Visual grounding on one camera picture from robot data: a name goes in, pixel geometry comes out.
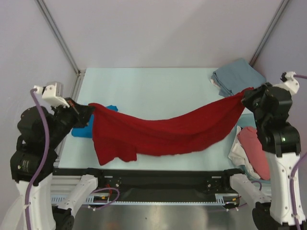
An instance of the red cloth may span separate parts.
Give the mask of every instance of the red cloth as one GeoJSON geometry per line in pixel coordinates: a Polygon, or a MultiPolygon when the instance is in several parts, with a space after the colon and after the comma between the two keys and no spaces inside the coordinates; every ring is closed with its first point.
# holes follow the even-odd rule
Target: red cloth
{"type": "Polygon", "coordinates": [[[143,120],[91,103],[93,141],[99,164],[115,157],[136,161],[136,153],[153,156],[201,151],[224,139],[244,110],[243,92],[167,120],[143,120]]]}
{"type": "Polygon", "coordinates": [[[263,180],[270,179],[270,167],[258,139],[257,129],[253,127],[243,128],[237,135],[250,164],[263,180]]]}

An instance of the metal frame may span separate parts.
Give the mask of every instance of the metal frame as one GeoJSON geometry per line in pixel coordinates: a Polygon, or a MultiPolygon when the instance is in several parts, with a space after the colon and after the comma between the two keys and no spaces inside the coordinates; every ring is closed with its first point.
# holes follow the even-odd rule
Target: metal frame
{"type": "MultiPolygon", "coordinates": [[[[258,59],[258,57],[260,56],[260,53],[262,52],[265,44],[267,43],[269,37],[271,36],[274,28],[276,27],[277,23],[279,22],[281,15],[283,14],[283,12],[285,11],[286,7],[289,5],[291,0],[283,0],[279,6],[279,8],[277,9],[275,15],[273,16],[268,29],[266,30],[265,34],[263,35],[261,42],[259,44],[259,46],[257,47],[251,61],[250,61],[250,65],[253,67],[258,59]]],[[[61,35],[61,32],[59,31],[59,28],[57,27],[57,24],[55,23],[46,3],[44,2],[44,0],[35,0],[35,2],[37,3],[39,9],[41,10],[47,24],[49,25],[53,35],[55,36],[56,40],[58,41],[61,49],[64,52],[64,55],[66,56],[66,58],[68,59],[71,67],[73,68],[73,70],[75,71],[75,73],[77,75],[80,74],[80,70],[63,38],[63,36],[61,35]]]]}
{"type": "MultiPolygon", "coordinates": [[[[79,72],[79,74],[76,78],[75,84],[74,84],[72,92],[71,92],[71,98],[74,101],[77,101],[77,99],[78,99],[79,92],[80,92],[80,89],[81,89],[81,85],[82,85],[82,82],[83,82],[83,79],[84,79],[84,76],[85,76],[85,72],[86,72],[85,69],[80,70],[80,72],[79,72]]],[[[53,164],[54,167],[59,166],[59,161],[61,159],[61,155],[62,155],[62,152],[63,152],[65,140],[66,140],[66,138],[64,138],[64,140],[59,144],[59,146],[56,149],[56,152],[58,154],[58,158],[56,159],[56,161],[53,164]]]]}
{"type": "Polygon", "coordinates": [[[75,73],[77,75],[79,75],[80,71],[79,68],[63,38],[63,36],[61,35],[61,32],[59,31],[59,28],[57,27],[47,5],[45,4],[44,0],[35,0],[35,2],[37,3],[37,6],[39,7],[39,9],[41,10],[47,24],[49,25],[54,37],[56,38],[56,40],[58,41],[59,46],[61,47],[61,49],[64,52],[65,57],[67,58],[67,60],[69,61],[71,67],[73,68],[73,70],[75,71],[75,73]]]}
{"type": "Polygon", "coordinates": [[[270,22],[267,31],[265,32],[264,36],[262,37],[261,42],[260,42],[258,48],[256,49],[255,54],[253,55],[253,58],[249,62],[249,64],[252,67],[256,64],[261,52],[263,51],[263,48],[265,47],[265,44],[268,42],[269,37],[271,36],[274,28],[276,27],[277,23],[279,22],[282,14],[284,13],[287,6],[289,5],[290,1],[291,0],[283,0],[282,3],[279,5],[279,8],[276,11],[272,21],[270,22]]]}
{"type": "MultiPolygon", "coordinates": [[[[76,186],[86,169],[55,168],[51,185],[51,199],[55,204],[64,199],[76,186]]],[[[119,205],[199,205],[234,208],[239,205],[238,193],[229,186],[229,173],[225,171],[152,171],[101,170],[101,186],[109,185],[120,191],[115,204],[119,205]]],[[[88,196],[86,204],[101,205],[102,192],[88,196]]]]}

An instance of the white wall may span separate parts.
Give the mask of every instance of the white wall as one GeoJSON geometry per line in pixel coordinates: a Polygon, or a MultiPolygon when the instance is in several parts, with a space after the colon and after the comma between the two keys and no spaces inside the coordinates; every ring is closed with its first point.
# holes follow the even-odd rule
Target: white wall
{"type": "MultiPolygon", "coordinates": [[[[307,1],[291,1],[261,53],[255,69],[276,84],[284,71],[307,76],[307,1]]],[[[307,151],[307,80],[298,79],[300,90],[293,96],[289,122],[298,129],[302,152],[307,151]]],[[[307,160],[299,168],[303,208],[307,211],[307,160]]]]}
{"type": "Polygon", "coordinates": [[[250,60],[281,0],[45,0],[81,69],[250,60]]]}
{"type": "Polygon", "coordinates": [[[58,80],[69,96],[75,74],[33,0],[0,1],[0,223],[17,197],[10,158],[15,153],[20,114],[34,106],[34,84],[58,80]]]}

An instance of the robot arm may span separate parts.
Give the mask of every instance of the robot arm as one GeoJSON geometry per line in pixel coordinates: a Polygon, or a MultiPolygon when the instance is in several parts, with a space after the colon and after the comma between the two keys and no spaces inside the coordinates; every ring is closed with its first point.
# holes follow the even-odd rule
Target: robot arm
{"type": "Polygon", "coordinates": [[[286,121],[292,105],[292,95],[299,89],[294,75],[295,72],[284,73],[281,84],[272,86],[266,83],[246,91],[242,100],[255,117],[258,139],[270,167],[272,198],[263,195],[242,174],[231,176],[230,185],[253,208],[253,219],[260,230],[298,229],[296,221],[300,229],[307,229],[297,172],[294,176],[294,191],[290,188],[291,170],[299,161],[301,151],[299,133],[286,121]],[[295,216],[291,193],[296,196],[295,216]]]}
{"type": "MultiPolygon", "coordinates": [[[[30,190],[30,218],[27,222],[33,230],[69,230],[72,229],[74,216],[82,203],[103,178],[100,170],[88,169],[72,193],[58,206],[52,207],[50,187],[53,164],[58,157],[55,149],[73,127],[85,127],[88,124],[94,108],[77,104],[71,98],[63,98],[63,85],[59,82],[34,88],[37,89],[36,93],[41,94],[51,105],[54,114],[42,107],[49,127],[50,143],[47,160],[30,190]]],[[[11,158],[11,172],[21,196],[25,199],[27,187],[42,161],[45,148],[45,132],[37,108],[32,107],[24,111],[17,127],[21,135],[17,140],[17,151],[11,158]]]]}

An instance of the folded towel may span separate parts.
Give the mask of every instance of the folded towel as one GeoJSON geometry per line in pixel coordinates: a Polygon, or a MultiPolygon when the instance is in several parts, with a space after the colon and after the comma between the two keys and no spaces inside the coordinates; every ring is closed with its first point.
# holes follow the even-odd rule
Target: folded towel
{"type": "Polygon", "coordinates": [[[257,88],[265,83],[265,78],[255,71],[244,59],[220,67],[213,72],[211,79],[218,85],[220,95],[232,96],[248,87],[257,88]]]}

